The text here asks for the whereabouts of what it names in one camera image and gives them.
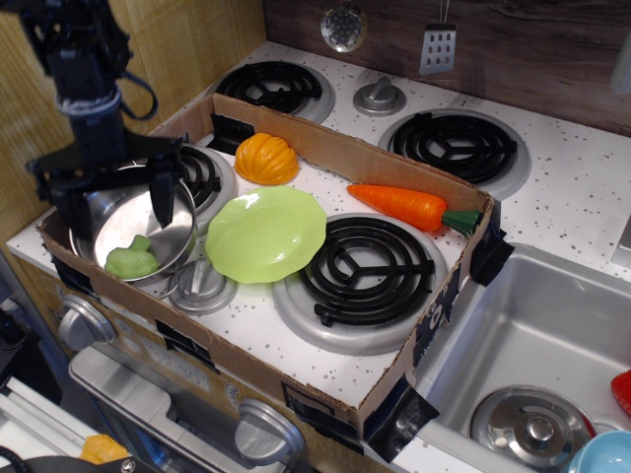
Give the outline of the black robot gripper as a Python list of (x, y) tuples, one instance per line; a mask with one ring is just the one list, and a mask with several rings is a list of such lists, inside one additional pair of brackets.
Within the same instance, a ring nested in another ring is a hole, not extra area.
[(181, 141), (129, 131), (118, 109), (72, 116), (70, 123), (75, 141), (28, 162), (27, 170), (35, 177), (37, 196), (53, 199), (73, 235), (93, 238), (92, 191), (132, 184), (149, 187), (154, 215), (162, 228), (168, 226), (181, 173)]

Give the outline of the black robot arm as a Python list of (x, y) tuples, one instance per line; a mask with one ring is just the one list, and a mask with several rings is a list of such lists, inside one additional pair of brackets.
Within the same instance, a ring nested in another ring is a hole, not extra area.
[(108, 2), (4, 1), (1, 9), (18, 16), (74, 136), (70, 145), (28, 162), (39, 199), (55, 205), (75, 236), (90, 239), (89, 194), (145, 184), (158, 223), (168, 226), (183, 172), (181, 142), (126, 128), (126, 117), (139, 116), (123, 102), (117, 82), (146, 84), (127, 70), (129, 37)]

